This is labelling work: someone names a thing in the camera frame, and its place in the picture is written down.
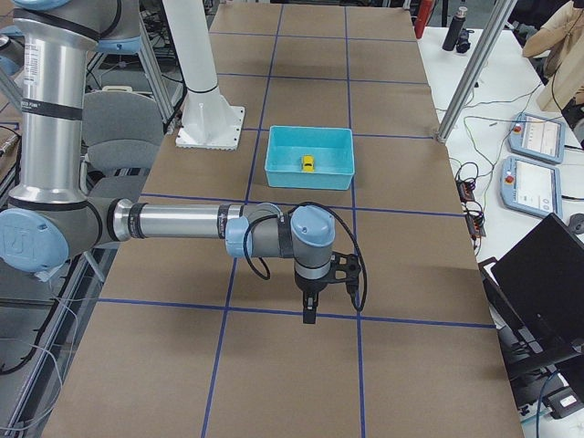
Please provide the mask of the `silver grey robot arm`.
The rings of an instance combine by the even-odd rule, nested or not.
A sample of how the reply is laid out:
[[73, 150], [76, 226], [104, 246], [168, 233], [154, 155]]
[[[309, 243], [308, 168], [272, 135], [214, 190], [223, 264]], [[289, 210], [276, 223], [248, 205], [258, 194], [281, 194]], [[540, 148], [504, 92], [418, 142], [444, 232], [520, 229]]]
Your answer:
[[99, 43], [139, 37], [135, 1], [19, 1], [25, 38], [23, 139], [18, 185], [1, 214], [1, 257], [30, 273], [109, 242], [132, 238], [224, 240], [233, 257], [290, 258], [303, 294], [303, 320], [316, 320], [332, 282], [335, 220], [316, 205], [153, 205], [93, 198], [80, 188], [87, 55]]

